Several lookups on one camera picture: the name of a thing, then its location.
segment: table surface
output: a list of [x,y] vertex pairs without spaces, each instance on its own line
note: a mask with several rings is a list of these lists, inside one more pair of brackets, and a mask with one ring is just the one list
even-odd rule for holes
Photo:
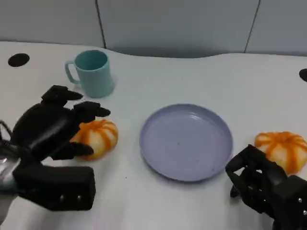
[[[88,46],[0,42],[0,117],[13,127],[23,112],[57,84],[69,83],[64,62]],[[100,161],[52,161],[89,165],[96,178],[90,211],[50,212],[17,198],[2,230],[261,230],[271,220],[230,202],[231,183],[223,172],[197,184],[181,184],[152,172],[141,158],[139,133],[146,118],[175,103],[198,104],[229,125],[234,154],[262,131],[289,130],[307,138],[307,82],[298,72],[306,57],[224,54],[197,59],[135,57],[104,50],[116,79],[114,92],[100,102],[119,129],[115,150]],[[19,68],[10,56],[27,53]],[[307,166],[299,173],[307,179]]]

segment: small pumpkin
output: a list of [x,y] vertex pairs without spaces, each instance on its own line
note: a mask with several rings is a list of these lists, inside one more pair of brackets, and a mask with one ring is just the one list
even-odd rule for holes
[[307,161],[307,143],[291,132],[259,133],[255,146],[280,165],[287,175],[297,173]]
[[80,130],[71,139],[71,142],[80,142],[93,148],[94,153],[81,158],[86,161],[101,158],[105,153],[115,147],[118,141],[118,129],[108,120],[95,120],[81,123]]

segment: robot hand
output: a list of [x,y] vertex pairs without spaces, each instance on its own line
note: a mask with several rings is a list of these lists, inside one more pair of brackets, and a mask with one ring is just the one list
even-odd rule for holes
[[[81,122],[108,116],[110,111],[93,102],[77,104],[71,110],[63,107],[68,100],[81,98],[81,94],[66,87],[52,86],[41,103],[23,114],[13,131],[0,122],[11,136],[11,140],[4,140],[0,132],[0,208],[8,209],[16,196],[53,211],[92,207],[95,196],[92,168],[41,164],[48,156],[63,160],[93,153],[91,147],[71,143],[70,139]],[[2,220],[6,212],[1,210]]]
[[287,177],[282,167],[252,145],[227,164],[226,173],[234,184],[230,197],[240,196],[247,206],[273,218],[273,230],[306,229],[307,181],[296,175]]

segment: gray wall panel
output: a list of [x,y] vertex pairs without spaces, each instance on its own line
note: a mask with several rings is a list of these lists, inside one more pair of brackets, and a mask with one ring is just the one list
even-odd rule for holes
[[0,40],[103,46],[94,0],[1,0]]
[[306,0],[261,0],[247,52],[307,56],[306,9]]
[[98,0],[106,46],[127,54],[244,52],[258,0]]

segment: blue plate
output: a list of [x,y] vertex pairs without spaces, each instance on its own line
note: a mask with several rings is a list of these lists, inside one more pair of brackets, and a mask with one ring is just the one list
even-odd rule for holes
[[194,182],[224,169],[233,139],[227,124],[214,112],[193,104],[174,104],[147,119],[140,147],[145,161],[161,175]]

